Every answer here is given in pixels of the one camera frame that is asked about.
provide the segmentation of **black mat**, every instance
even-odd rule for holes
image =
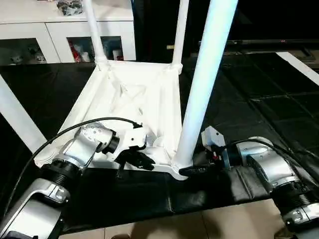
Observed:
[[[194,66],[195,60],[188,59],[180,75],[182,113]],[[0,73],[45,136],[51,137],[93,69],[91,64],[52,64],[1,67]],[[212,125],[228,141],[258,135],[296,150],[319,152],[318,97],[319,87],[276,54],[224,57],[202,128]],[[0,120],[8,138],[0,181],[3,208],[30,153]],[[318,179],[318,162],[309,156],[302,160]],[[17,196],[36,176],[36,167],[30,167]],[[186,181],[141,171],[126,171],[118,181],[115,170],[88,169],[80,188],[66,210],[65,233],[268,197],[252,169],[241,166]]]

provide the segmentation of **item on shelf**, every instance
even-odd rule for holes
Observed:
[[[35,55],[38,51],[40,51],[40,47],[38,44],[28,45],[28,51],[31,55]]]
[[[11,61],[15,65],[21,65],[23,62],[23,57],[20,54],[15,54],[11,57]]]
[[[90,58],[88,52],[83,52],[83,53],[81,54],[81,57],[82,57],[82,61],[83,61],[83,62],[91,62],[91,58]]]
[[[36,59],[37,63],[39,63],[39,64],[46,64],[45,57],[44,57],[44,55],[42,54],[41,51],[38,51],[35,54],[35,59]]]
[[[57,7],[64,16],[78,15],[83,12],[80,0],[58,0]]]
[[[115,61],[124,61],[121,49],[113,50],[113,57]]]
[[[74,46],[74,49],[75,49],[79,54],[82,54],[82,53],[84,52],[82,45],[74,44],[73,46]]]
[[[73,55],[74,61],[77,62],[77,63],[81,62],[81,56],[77,52],[77,50],[75,50],[74,45],[73,45],[73,43],[71,41],[69,41],[69,45],[70,45],[70,48],[71,48],[71,51],[72,51],[72,55]]]

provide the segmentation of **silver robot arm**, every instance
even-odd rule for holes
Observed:
[[[265,138],[254,137],[271,144]],[[319,238],[319,201],[282,156],[257,142],[237,144],[244,164],[254,168],[296,238]]]
[[[0,239],[58,237],[59,232],[55,234],[55,231],[59,230],[63,222],[63,206],[69,201],[72,190],[94,154],[110,153],[114,159],[130,146],[143,146],[146,135],[138,135],[140,138],[135,143],[125,145],[114,131],[99,122],[81,127],[52,163],[41,168],[42,176],[29,186],[6,215],[0,225]]]

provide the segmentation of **tile floor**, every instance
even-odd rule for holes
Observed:
[[[60,239],[273,239],[283,227],[272,200],[147,220],[61,236]]]

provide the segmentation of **glass cabinet door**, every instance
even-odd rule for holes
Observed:
[[[0,65],[37,63],[60,63],[45,24],[0,24]]]
[[[101,37],[104,54],[109,60],[123,61],[120,36]],[[67,37],[75,62],[94,62],[94,49],[90,37]]]
[[[35,38],[0,40],[0,65],[47,63]]]

